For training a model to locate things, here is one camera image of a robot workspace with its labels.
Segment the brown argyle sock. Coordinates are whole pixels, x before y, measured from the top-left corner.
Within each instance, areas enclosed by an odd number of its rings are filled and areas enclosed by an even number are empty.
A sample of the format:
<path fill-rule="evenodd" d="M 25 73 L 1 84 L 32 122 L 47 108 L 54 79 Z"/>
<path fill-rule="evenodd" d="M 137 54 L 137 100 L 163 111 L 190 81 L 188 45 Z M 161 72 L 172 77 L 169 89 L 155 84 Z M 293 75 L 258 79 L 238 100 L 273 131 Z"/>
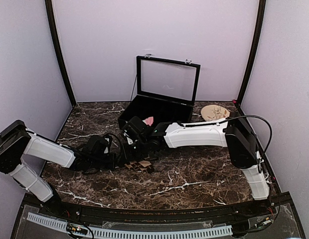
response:
<path fill-rule="evenodd" d="M 155 171 L 154 166 L 151 162 L 142 160 L 142 161 L 130 161 L 125 163 L 124 166 L 128 169 L 132 169 L 136 172 L 146 172 L 146 173 L 153 173 Z"/>

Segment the pink teal patterned sock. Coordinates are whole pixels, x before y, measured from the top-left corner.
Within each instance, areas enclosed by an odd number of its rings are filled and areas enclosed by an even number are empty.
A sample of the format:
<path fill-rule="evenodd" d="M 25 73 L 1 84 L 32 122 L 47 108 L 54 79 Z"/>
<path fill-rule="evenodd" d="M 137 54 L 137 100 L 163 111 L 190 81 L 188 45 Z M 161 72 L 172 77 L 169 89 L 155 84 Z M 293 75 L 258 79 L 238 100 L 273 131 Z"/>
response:
<path fill-rule="evenodd" d="M 152 124 L 154 123 L 154 117 L 148 117 L 144 119 L 143 122 L 148 126 L 152 126 Z"/>

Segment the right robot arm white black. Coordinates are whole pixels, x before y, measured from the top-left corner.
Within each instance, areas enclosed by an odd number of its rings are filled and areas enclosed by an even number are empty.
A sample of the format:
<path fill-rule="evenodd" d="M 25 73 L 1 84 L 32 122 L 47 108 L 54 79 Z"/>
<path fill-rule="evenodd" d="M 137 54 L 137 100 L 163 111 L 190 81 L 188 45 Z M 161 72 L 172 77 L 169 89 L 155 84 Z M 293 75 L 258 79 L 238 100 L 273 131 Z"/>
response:
<path fill-rule="evenodd" d="M 245 119 L 246 116 L 231 113 L 227 118 L 206 122 L 175 121 L 154 125 L 135 116 L 121 126 L 121 131 L 136 158 L 166 148 L 226 147 L 232 165 L 243 172 L 251 188 L 255 201 L 250 204 L 249 211 L 260 216 L 269 207 L 270 186 L 262 171 L 263 155 L 259 152 L 257 137 Z"/>

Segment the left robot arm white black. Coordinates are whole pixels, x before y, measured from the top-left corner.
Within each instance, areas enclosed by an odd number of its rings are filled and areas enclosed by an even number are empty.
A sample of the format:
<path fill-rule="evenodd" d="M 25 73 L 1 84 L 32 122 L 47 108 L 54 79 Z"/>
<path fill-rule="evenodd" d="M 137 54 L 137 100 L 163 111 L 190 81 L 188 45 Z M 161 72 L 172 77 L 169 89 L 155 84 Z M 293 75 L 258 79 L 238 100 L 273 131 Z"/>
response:
<path fill-rule="evenodd" d="M 73 148 L 57 143 L 28 129 L 16 120 L 0 133 L 0 172 L 8 174 L 38 200 L 45 203 L 54 217 L 65 213 L 65 205 L 55 189 L 33 171 L 22 159 L 24 155 L 56 163 L 85 174 L 115 168 L 118 157 L 111 152 L 114 135 L 92 135 L 88 141 Z"/>

